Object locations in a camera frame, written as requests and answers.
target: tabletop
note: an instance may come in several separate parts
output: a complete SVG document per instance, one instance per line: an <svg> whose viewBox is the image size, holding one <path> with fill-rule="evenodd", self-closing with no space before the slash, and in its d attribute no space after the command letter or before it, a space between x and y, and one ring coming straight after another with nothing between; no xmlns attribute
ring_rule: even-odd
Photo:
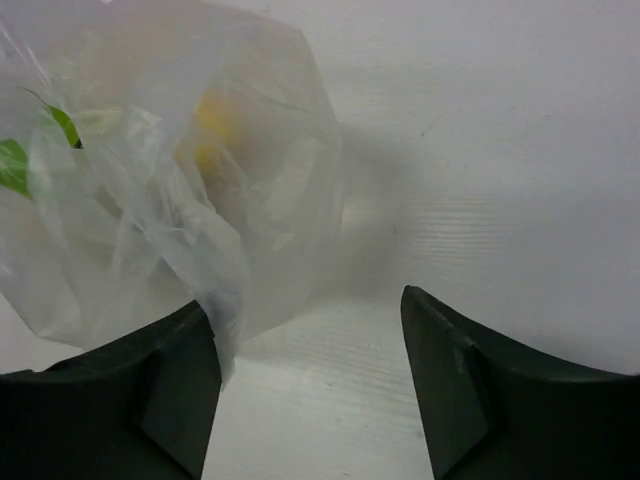
<svg viewBox="0 0 640 480"><path fill-rule="evenodd" d="M205 479L432 478L406 284L546 352L640 369L639 5L223 3L305 33L351 176L327 291L243 346ZM75 353L0 312L3 371Z"/></svg>

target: yellow item inside bag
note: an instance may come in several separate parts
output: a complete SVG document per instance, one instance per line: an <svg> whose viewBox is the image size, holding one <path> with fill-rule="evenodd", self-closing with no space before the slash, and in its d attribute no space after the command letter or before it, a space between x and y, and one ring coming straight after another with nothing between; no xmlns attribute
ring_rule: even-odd
<svg viewBox="0 0 640 480"><path fill-rule="evenodd" d="M207 178L222 161L223 150L238 141L237 112L232 101L215 90L207 90L193 114L193 137L183 141L174 158L183 167L194 156L200 174Z"/></svg>

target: black plastic part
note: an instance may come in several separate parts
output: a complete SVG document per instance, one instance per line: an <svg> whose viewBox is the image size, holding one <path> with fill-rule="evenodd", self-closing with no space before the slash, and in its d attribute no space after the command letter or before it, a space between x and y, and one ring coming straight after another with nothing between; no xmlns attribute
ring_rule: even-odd
<svg viewBox="0 0 640 480"><path fill-rule="evenodd" d="M198 479L221 383L196 302L45 372L0 375L0 478Z"/></svg>
<svg viewBox="0 0 640 480"><path fill-rule="evenodd" d="M416 287L402 325L435 480L640 479L640 377L546 355Z"/></svg>

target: green object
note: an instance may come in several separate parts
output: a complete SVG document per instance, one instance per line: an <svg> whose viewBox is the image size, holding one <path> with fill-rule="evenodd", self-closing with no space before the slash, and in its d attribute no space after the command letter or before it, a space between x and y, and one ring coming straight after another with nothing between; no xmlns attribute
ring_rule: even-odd
<svg viewBox="0 0 640 480"><path fill-rule="evenodd" d="M59 108L47 105L51 111L51 116L60 125L65 137L71 147L77 145L80 141L78 131L69 118ZM22 146L13 138L7 138L0 141L0 185L31 198L29 189L27 188L27 170L28 170L27 154Z"/></svg>
<svg viewBox="0 0 640 480"><path fill-rule="evenodd" d="M12 138L0 141L0 185L31 198L27 189L27 154Z"/></svg>

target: plastic bag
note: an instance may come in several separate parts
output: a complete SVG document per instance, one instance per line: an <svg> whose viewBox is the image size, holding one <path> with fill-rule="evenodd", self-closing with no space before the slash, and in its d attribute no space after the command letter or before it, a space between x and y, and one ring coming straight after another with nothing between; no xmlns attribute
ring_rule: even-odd
<svg viewBox="0 0 640 480"><path fill-rule="evenodd" d="M240 339L290 318L331 253L337 123L293 28L197 0L101 8L37 60L3 19L0 140L28 162L26 192L0 187L0 290L83 348L195 297L228 378Z"/></svg>

